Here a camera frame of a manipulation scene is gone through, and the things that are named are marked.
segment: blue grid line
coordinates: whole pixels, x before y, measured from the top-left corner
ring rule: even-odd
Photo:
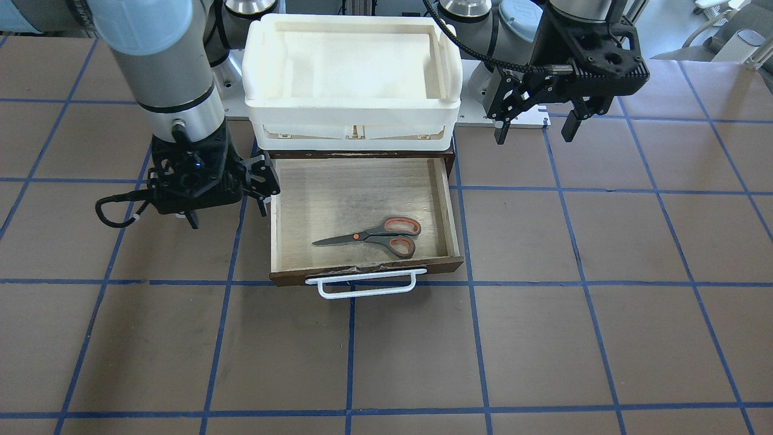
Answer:
[[[52,284],[52,285],[100,285],[103,279],[49,279],[49,278],[0,278],[0,284]],[[355,281],[358,285],[367,286],[389,286],[395,283],[407,283],[407,281]],[[585,281],[589,286],[659,286],[659,287],[691,287],[693,284],[698,287],[752,287],[752,288],[773,288],[773,283],[742,283],[742,282],[712,282],[712,281]],[[151,286],[225,286],[226,280],[147,280],[147,279],[109,279],[108,285],[127,286],[131,284],[148,283]],[[582,286],[582,281],[472,281],[475,287],[577,287]],[[245,287],[271,287],[274,283],[271,281],[232,281],[234,286]],[[467,286],[469,281],[418,281],[416,286]]]
[[[226,317],[228,315],[228,303],[231,297],[231,288],[233,287],[233,274],[237,267],[237,255],[239,253],[239,244],[241,242],[241,232],[244,227],[244,214],[247,211],[247,198],[242,200],[241,210],[239,211],[239,226],[236,235],[233,238],[233,249],[231,250],[231,261],[228,266],[228,283],[226,291],[223,294],[223,308],[220,311],[220,325],[217,328],[217,339],[215,341],[215,351],[212,356],[212,370],[209,372],[209,383],[206,387],[206,398],[204,399],[204,415],[201,419],[200,435],[206,434],[209,410],[212,407],[212,396],[215,392],[215,381],[217,380],[217,367],[220,364],[220,350],[223,347],[223,335],[226,330]]]
[[[59,115],[56,117],[56,121],[53,123],[53,127],[51,128],[51,131],[49,132],[49,135],[46,138],[46,141],[43,143],[43,147],[41,147],[40,153],[35,159],[35,162],[32,164],[32,168],[30,168],[29,170],[29,174],[27,175],[28,179],[31,179],[32,176],[35,175],[35,171],[38,169],[38,166],[40,165],[41,160],[43,160],[43,156],[46,154],[46,150],[51,144],[51,140],[53,139],[53,136],[56,134],[56,129],[59,127],[59,124],[61,123],[62,118],[64,118],[64,112],[67,111],[68,101],[72,100],[73,95],[75,95],[75,90],[78,88],[78,84],[80,83],[80,80],[83,78],[83,73],[86,72],[86,67],[88,67],[89,61],[91,60],[91,56],[94,54],[94,50],[96,48],[97,48],[97,40],[95,39],[94,43],[91,44],[91,48],[89,49],[88,54],[86,55],[86,59],[83,61],[83,65],[80,67],[80,71],[78,72],[78,75],[75,78],[75,82],[73,83],[73,86],[70,88],[70,93],[67,95],[67,100],[62,106],[62,110],[60,110]],[[14,214],[19,209],[19,205],[22,203],[22,198],[24,197],[24,194],[27,191],[27,187],[29,187],[29,180],[24,182],[22,189],[19,191],[19,195],[16,196],[16,201],[14,201],[13,205],[11,206],[11,210],[8,213],[8,216],[5,218],[5,221],[3,222],[2,227],[0,227],[0,240],[2,240],[3,236],[5,236],[5,232],[8,230],[8,227],[11,224]]]
[[[28,178],[23,176],[0,177],[0,182],[8,183],[95,183],[95,184],[135,184],[137,180],[120,178]],[[534,186],[449,186],[451,190],[523,190],[533,192],[557,192],[556,187]],[[773,196],[773,192],[742,190],[653,190],[653,189],[603,189],[600,187],[562,187],[564,192],[599,194],[673,194],[673,195],[717,195],[717,196]]]
[[[612,404],[615,408],[615,414],[618,417],[618,425],[620,426],[620,434],[626,435],[625,421],[623,420],[623,414],[620,409],[620,401],[618,400],[618,392],[615,388],[615,381],[612,379],[612,370],[609,365],[609,358],[607,357],[607,351],[604,347],[604,338],[601,336],[601,327],[598,323],[596,316],[596,309],[593,305],[593,297],[591,296],[590,288],[588,287],[587,280],[585,278],[585,271],[582,266],[582,258],[580,257],[580,249],[577,245],[577,238],[574,235],[574,227],[569,217],[569,209],[567,207],[567,201],[564,197],[564,190],[561,187],[561,181],[558,176],[558,168],[556,167],[556,160],[553,157],[553,149],[550,147],[550,139],[547,137],[547,129],[543,128],[542,136],[545,140],[545,146],[547,147],[547,155],[550,160],[550,167],[553,170],[553,178],[556,180],[556,187],[558,188],[558,198],[561,202],[561,208],[564,211],[564,219],[567,223],[567,229],[569,231],[569,239],[572,243],[572,250],[574,251],[574,260],[577,263],[577,272],[580,274],[580,280],[582,282],[583,292],[585,293],[585,300],[587,301],[587,308],[591,315],[591,321],[593,322],[593,329],[596,334],[596,341],[598,342],[598,350],[601,354],[601,362],[604,365],[604,373],[607,377],[607,383],[609,384],[609,392],[612,397]]]
[[[760,119],[711,119],[711,121],[719,122],[720,124],[773,124],[773,121]]]
[[[94,41],[94,45],[91,47],[91,52],[94,51],[94,47],[97,45],[97,41]],[[142,163],[142,168],[140,169],[140,173],[138,175],[137,183],[135,184],[135,189],[138,189],[141,186],[141,178],[142,175],[145,173],[146,169],[148,168],[148,164],[150,163],[150,155],[151,155],[151,148],[148,147],[148,151],[145,153],[145,161]],[[132,213],[132,209],[134,208],[134,203],[130,202],[126,209],[126,214],[124,215],[124,220],[126,221],[129,219]],[[118,232],[118,237],[116,238],[115,245],[113,247],[113,252],[110,256],[110,261],[107,264],[107,269],[104,272],[104,279],[102,281],[102,286],[100,287],[99,293],[97,294],[97,300],[94,302],[94,309],[91,312],[91,318],[89,319],[89,324],[86,327],[86,334],[83,338],[83,343],[80,346],[80,353],[78,354],[78,359],[75,363],[75,369],[73,370],[73,376],[70,378],[70,385],[67,387],[67,393],[64,396],[64,403],[62,404],[62,410],[59,415],[59,419],[56,421],[56,428],[54,429],[54,435],[60,435],[62,433],[62,428],[64,426],[64,420],[66,419],[68,410],[70,408],[70,402],[72,401],[73,394],[75,393],[75,386],[78,383],[78,378],[80,377],[80,370],[83,368],[83,361],[86,358],[86,351],[88,350],[89,343],[91,342],[91,332],[94,330],[94,324],[97,322],[97,313],[99,312],[99,308],[102,305],[102,300],[104,299],[104,295],[107,292],[107,286],[110,282],[110,275],[113,272],[113,266],[115,265],[115,260],[118,257],[118,251],[121,248],[121,243],[124,240],[124,234],[126,233],[126,228],[121,228],[121,230]]]
[[[355,291],[356,285],[352,284],[349,291]],[[352,397],[354,392],[354,334],[356,325],[356,301],[357,298],[349,298],[349,346],[346,357],[346,422],[344,435],[352,435]]]
[[[218,279],[186,280],[186,279],[151,279],[151,286],[227,286],[231,281]]]
[[[627,115],[628,112],[625,110],[625,106],[623,105],[622,101],[620,102],[620,107],[623,113]],[[647,171],[649,182],[652,184],[653,189],[658,190],[658,184],[655,181],[655,176],[652,174],[652,170],[649,167],[649,163],[647,162],[647,158],[644,154],[644,149],[642,148],[642,144],[640,143],[640,141],[638,140],[638,136],[636,135],[636,130],[634,130],[633,128],[633,123],[631,122],[630,118],[627,118],[626,122],[628,123],[628,128],[631,131],[633,141],[636,144],[636,149],[638,150],[639,155],[642,157],[642,162],[644,163],[644,168]],[[714,328],[711,324],[711,319],[709,318],[708,311],[706,310],[706,307],[703,305],[703,298],[700,295],[700,291],[698,290],[698,286],[695,282],[695,278],[693,277],[693,273],[690,270],[690,264],[687,262],[687,257],[685,256],[684,250],[682,249],[682,243],[679,241],[679,237],[676,235],[676,229],[673,226],[669,212],[666,210],[666,203],[663,202],[663,198],[659,193],[656,193],[655,196],[658,199],[658,204],[660,205],[660,209],[663,212],[663,217],[666,220],[666,225],[668,226],[669,232],[671,233],[671,237],[673,238],[674,244],[676,245],[676,250],[679,253],[679,258],[681,259],[682,265],[684,266],[684,269],[687,273],[687,279],[690,281],[690,284],[693,288],[693,293],[695,295],[696,301],[698,302],[698,307],[700,308],[700,312],[703,315],[703,320],[706,323],[706,327],[709,331],[709,335],[711,336],[711,341],[713,342],[714,348],[717,351],[717,355],[719,356],[720,362],[722,364],[722,368],[724,369],[725,375],[727,376],[727,380],[730,383],[730,389],[732,389],[733,396],[736,399],[736,403],[738,407],[741,409],[741,415],[744,417],[744,422],[746,423],[746,427],[749,431],[749,434],[754,435],[754,428],[751,426],[749,415],[747,414],[746,409],[744,408],[744,404],[741,399],[741,394],[738,392],[738,387],[735,384],[733,374],[730,372],[730,366],[727,364],[727,359],[724,356],[724,352],[722,351],[720,342],[717,339],[717,335],[714,333]]]
[[[136,105],[136,101],[110,101],[110,100],[57,100],[51,98],[0,98],[0,103],[57,103],[57,104],[119,104]]]
[[[10,183],[99,183],[99,184],[135,184],[137,180],[105,178],[28,178],[23,176],[2,176],[0,182]]]
[[[456,155],[456,164],[454,165],[456,180],[458,183],[462,183],[459,153],[456,146],[456,135],[451,135],[451,144],[454,147],[454,154]],[[461,236],[465,243],[465,266],[467,267],[467,286],[470,293],[470,312],[472,315],[472,332],[475,336],[475,353],[478,358],[478,374],[481,379],[481,395],[483,399],[483,407],[485,412],[485,429],[487,435],[494,434],[494,427],[491,423],[491,413],[489,409],[489,384],[485,375],[485,364],[483,361],[483,346],[481,343],[480,324],[478,323],[478,304],[475,302],[475,285],[472,279],[472,260],[470,256],[470,239],[467,234],[467,214],[465,213],[465,199],[461,189],[457,190],[459,199],[459,217],[461,224]]]
[[[534,186],[449,186],[453,190],[518,190],[529,192],[557,192],[556,187]],[[655,189],[604,189],[600,187],[561,187],[564,192],[580,192],[587,194],[673,194],[673,195],[731,195],[747,196],[761,195],[773,196],[773,192],[744,192],[743,190],[655,190]]]
[[[745,402],[746,408],[773,409],[773,402]],[[738,409],[735,402],[684,402],[684,403],[630,403],[619,406],[623,411],[658,409]],[[495,406],[492,408],[368,408],[352,409],[353,416],[412,416],[449,414],[535,414],[535,413],[599,413],[615,410],[614,405],[576,406]],[[223,417],[313,417],[345,416],[346,409],[256,409],[221,410],[207,413],[209,418]],[[0,413],[0,420],[48,420],[60,416],[58,412]],[[68,412],[67,419],[166,419],[202,418],[204,411],[85,411]]]
[[[567,113],[549,113],[549,116],[556,118],[567,118]],[[667,118],[662,116],[632,116],[628,115],[627,118],[635,119],[637,121],[668,121],[668,122],[722,122],[730,124],[773,124],[773,121],[754,120],[754,119],[699,119],[699,118]],[[601,119],[626,119],[626,115],[603,115]]]
[[[703,114],[706,116],[706,120],[709,122],[709,125],[711,125],[711,129],[713,130],[714,135],[717,137],[717,141],[719,141],[720,146],[722,147],[722,151],[727,157],[727,161],[730,163],[730,166],[733,168],[733,172],[735,173],[735,176],[738,178],[738,181],[741,183],[741,187],[744,188],[744,192],[749,198],[749,201],[751,202],[751,206],[754,208],[754,212],[757,213],[757,217],[762,223],[762,227],[765,229],[765,232],[768,233],[768,238],[771,241],[773,241],[773,232],[771,232],[770,227],[768,227],[768,223],[765,222],[764,217],[762,217],[762,213],[760,212],[759,207],[757,207],[757,202],[754,201],[754,198],[749,193],[749,188],[747,187],[746,182],[744,182],[744,178],[741,176],[741,171],[738,170],[738,167],[733,161],[733,157],[730,155],[730,152],[727,150],[724,140],[722,140],[722,137],[720,136],[720,133],[717,130],[717,126],[714,125],[713,120],[709,116],[708,110],[706,110],[706,106],[703,105],[703,101],[700,100],[700,96],[698,95],[698,92],[695,90],[695,87],[693,86],[693,82],[690,80],[690,77],[687,76],[687,71],[684,70],[684,66],[682,65],[681,62],[678,62],[677,64],[679,65],[679,69],[682,71],[682,75],[684,76],[685,80],[687,80],[687,85],[690,86],[690,90],[693,92],[693,95],[695,95],[695,99],[698,100],[698,104],[700,105],[700,110],[703,111]]]

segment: white drawer handle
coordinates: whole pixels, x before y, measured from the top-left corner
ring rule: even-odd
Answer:
[[[416,286],[416,275],[427,273],[426,269],[392,270],[388,272],[358,273],[355,275],[322,276],[306,279],[307,284],[316,284],[319,295],[325,299],[343,299],[346,297],[388,295],[410,292]],[[394,276],[410,276],[410,284],[403,287],[388,287],[386,289],[356,290],[353,292],[327,293],[325,284],[343,283],[345,281],[360,281],[362,279],[393,278]]]

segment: open drawer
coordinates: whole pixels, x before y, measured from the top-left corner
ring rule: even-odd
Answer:
[[[276,285],[330,276],[340,276],[339,282],[368,279],[369,273],[406,269],[453,272],[463,263],[442,158],[277,159],[274,165],[282,189],[271,203],[270,278]],[[371,243],[312,245],[391,216],[421,223],[410,259]]]

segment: orange scissor handle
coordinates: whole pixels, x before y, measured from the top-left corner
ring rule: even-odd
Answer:
[[[370,235],[409,235],[421,233],[421,225],[410,217],[388,217],[378,227],[365,230]]]
[[[382,245],[401,259],[409,259],[410,257],[413,257],[416,252],[416,244],[414,241],[402,235],[373,235],[366,238],[365,241]]]

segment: plastic crate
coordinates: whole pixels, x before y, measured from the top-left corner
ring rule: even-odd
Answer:
[[[263,149],[449,147],[461,57],[430,18],[270,14],[242,70]]]

